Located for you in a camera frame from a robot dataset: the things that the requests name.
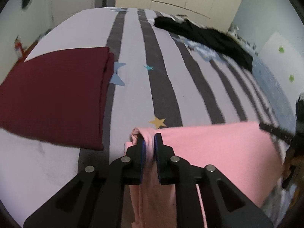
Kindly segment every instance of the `pink cloth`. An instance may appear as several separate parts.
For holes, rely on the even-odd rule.
[[[127,142],[125,148],[135,145],[141,134],[147,152],[142,184],[130,186],[133,228],[176,228],[174,185],[159,184],[153,161],[154,135],[159,132],[175,155],[199,167],[215,165],[259,207],[282,173],[281,160],[269,134],[261,131],[256,122],[158,130],[135,128],[133,142]]]

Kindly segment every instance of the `wall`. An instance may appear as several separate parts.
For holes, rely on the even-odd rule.
[[[9,0],[0,13],[0,83],[18,60],[14,49],[16,37],[29,47],[51,27],[49,0],[31,0],[26,10],[21,6],[22,0]]]
[[[283,46],[284,53],[279,52],[280,46]],[[266,42],[259,53],[259,58],[267,65],[280,84],[290,102],[294,116],[295,102],[300,93],[304,92],[304,59],[278,32],[275,32]]]
[[[304,58],[304,25],[289,0],[243,0],[232,23],[257,51],[279,32]]]

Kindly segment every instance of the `striped bedsheet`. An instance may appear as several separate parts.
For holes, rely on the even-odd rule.
[[[28,56],[27,60],[55,50],[108,46],[115,61],[126,65],[118,70],[125,86],[109,85],[103,121],[104,151],[66,148],[25,138],[16,139],[7,149],[8,141],[17,136],[0,131],[0,177],[5,176],[4,182],[1,178],[4,187],[0,188],[0,199],[20,225],[87,165],[100,165],[106,170],[109,162],[124,154],[124,142],[130,140],[132,129],[153,126],[150,121],[155,117],[165,119],[167,127],[239,121],[278,125],[249,71],[224,55],[220,55],[221,62],[205,61],[173,39],[178,35],[153,26],[154,18],[161,15],[170,16],[135,8],[84,10],[53,29]],[[284,144],[274,142],[274,147],[284,159]],[[29,159],[22,158],[21,164],[16,156],[19,154]],[[35,181],[42,190],[36,191]],[[279,192],[276,188],[272,198],[275,216],[281,202]]]

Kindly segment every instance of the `folded maroon cloth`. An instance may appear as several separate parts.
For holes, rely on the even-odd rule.
[[[0,86],[0,127],[27,138],[102,150],[108,47],[55,51],[20,63]]]

